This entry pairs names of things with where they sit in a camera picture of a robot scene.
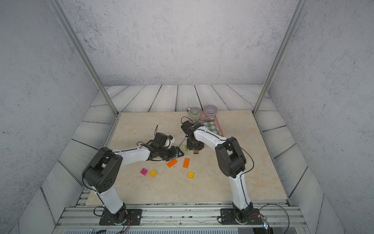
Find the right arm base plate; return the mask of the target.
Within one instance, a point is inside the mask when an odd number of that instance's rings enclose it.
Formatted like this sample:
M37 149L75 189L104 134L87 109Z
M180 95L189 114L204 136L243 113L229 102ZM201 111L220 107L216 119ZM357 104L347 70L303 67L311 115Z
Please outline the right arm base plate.
M238 209L221 209L217 218L223 225L262 225L259 209L253 208L239 211Z

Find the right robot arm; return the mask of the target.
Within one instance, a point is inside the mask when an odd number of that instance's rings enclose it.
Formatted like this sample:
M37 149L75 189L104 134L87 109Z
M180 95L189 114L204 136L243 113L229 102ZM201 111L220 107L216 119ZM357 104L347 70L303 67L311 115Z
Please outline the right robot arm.
M208 146L215 150L221 172L229 178L233 195L233 208L238 218L245 218L253 212L253 204L245 184L246 157L234 137L226 138L213 133L201 123L185 121L181 125L188 143L195 150Z

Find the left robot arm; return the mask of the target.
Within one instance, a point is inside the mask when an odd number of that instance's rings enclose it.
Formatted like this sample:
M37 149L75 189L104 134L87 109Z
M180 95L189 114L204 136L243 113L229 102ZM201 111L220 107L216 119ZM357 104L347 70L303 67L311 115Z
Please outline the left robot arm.
M124 222L128 217L126 205L114 187L120 168L140 161L169 162L182 156L178 146L162 146L153 140L124 150L102 147L83 170L82 182L98 195L104 207L103 217Z

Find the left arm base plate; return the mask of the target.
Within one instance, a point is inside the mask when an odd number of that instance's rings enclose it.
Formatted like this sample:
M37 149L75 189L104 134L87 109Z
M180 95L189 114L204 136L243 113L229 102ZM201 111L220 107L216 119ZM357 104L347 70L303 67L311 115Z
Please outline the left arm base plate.
M120 225L130 225L138 226L140 225L142 217L142 209L126 209L120 210L116 214L110 213L107 209L104 209L102 215L100 216L99 225L100 226L120 226Z

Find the orange long brick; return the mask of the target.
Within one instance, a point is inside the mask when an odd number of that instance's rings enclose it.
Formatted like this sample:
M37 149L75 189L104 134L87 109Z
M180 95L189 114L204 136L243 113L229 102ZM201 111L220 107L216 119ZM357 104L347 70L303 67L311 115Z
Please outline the orange long brick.
M169 161L169 162L167 163L167 166L168 166L169 168L171 168L171 167L174 166L177 162L178 162L178 161L177 161L176 159L173 159L173 160L171 160L171 161Z
M184 159L184 163L183 163L183 168L188 169L189 168L189 164L190 164L190 159L189 158L185 158Z

